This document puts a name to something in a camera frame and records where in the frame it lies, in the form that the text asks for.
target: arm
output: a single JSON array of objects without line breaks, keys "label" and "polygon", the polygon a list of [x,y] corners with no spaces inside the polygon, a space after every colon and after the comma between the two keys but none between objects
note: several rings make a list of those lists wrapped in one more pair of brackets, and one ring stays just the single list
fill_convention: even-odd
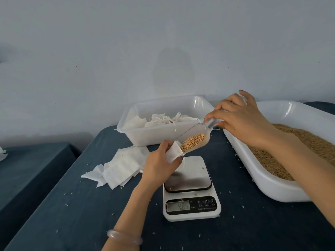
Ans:
[{"label": "arm", "polygon": [[[181,164],[179,157],[171,164],[166,161],[165,152],[173,144],[164,140],[157,151],[151,152],[145,162],[141,181],[134,188],[114,230],[127,236],[140,237],[143,230],[146,211],[153,193]],[[137,251],[139,246],[108,238],[102,251]]]},{"label": "arm", "polygon": [[254,97],[240,90],[206,115],[224,121],[216,125],[243,143],[269,152],[304,189],[335,226],[335,167],[306,147],[295,135],[276,129],[258,110]]}]

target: metal weighing plate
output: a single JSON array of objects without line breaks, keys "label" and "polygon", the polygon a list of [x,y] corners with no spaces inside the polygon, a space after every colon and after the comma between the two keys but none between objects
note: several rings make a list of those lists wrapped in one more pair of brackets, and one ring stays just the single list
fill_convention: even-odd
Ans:
[{"label": "metal weighing plate", "polygon": [[212,186],[205,162],[200,156],[185,157],[184,162],[164,184],[169,193],[207,190]]}]

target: forearm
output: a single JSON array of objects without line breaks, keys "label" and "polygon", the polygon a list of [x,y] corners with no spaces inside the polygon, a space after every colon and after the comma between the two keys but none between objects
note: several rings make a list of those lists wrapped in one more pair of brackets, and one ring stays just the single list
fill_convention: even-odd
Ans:
[{"label": "forearm", "polygon": [[[128,236],[140,237],[143,230],[146,211],[153,192],[154,190],[150,189],[140,181],[134,188],[114,230]],[[121,242],[108,238],[102,251],[112,250],[135,251],[139,250],[139,246],[124,245]]]},{"label": "forearm", "polygon": [[271,142],[267,151],[291,174],[335,226],[335,167],[288,133],[283,133]]}]

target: scoop handle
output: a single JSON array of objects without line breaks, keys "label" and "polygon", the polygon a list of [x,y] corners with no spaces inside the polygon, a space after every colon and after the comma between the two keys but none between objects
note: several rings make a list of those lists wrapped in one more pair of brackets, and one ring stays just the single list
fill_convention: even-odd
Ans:
[{"label": "scoop handle", "polygon": [[205,121],[205,125],[211,129],[216,123],[220,122],[221,120],[217,119],[217,118],[211,118],[207,121]]}]

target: hand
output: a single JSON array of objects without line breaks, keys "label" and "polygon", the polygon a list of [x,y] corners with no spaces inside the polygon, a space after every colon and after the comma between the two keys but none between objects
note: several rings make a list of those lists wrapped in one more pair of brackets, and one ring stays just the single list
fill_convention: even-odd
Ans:
[{"label": "hand", "polygon": [[149,154],[145,162],[141,181],[152,187],[153,191],[160,187],[182,163],[181,157],[176,158],[171,164],[166,160],[165,152],[170,149],[173,143],[164,140],[156,151]]},{"label": "hand", "polygon": [[239,93],[247,99],[247,104],[238,94],[233,94],[205,117],[224,120],[217,123],[220,128],[228,130],[233,136],[243,143],[263,150],[274,138],[283,135],[283,132],[276,129],[258,110],[255,98],[240,90]]}]

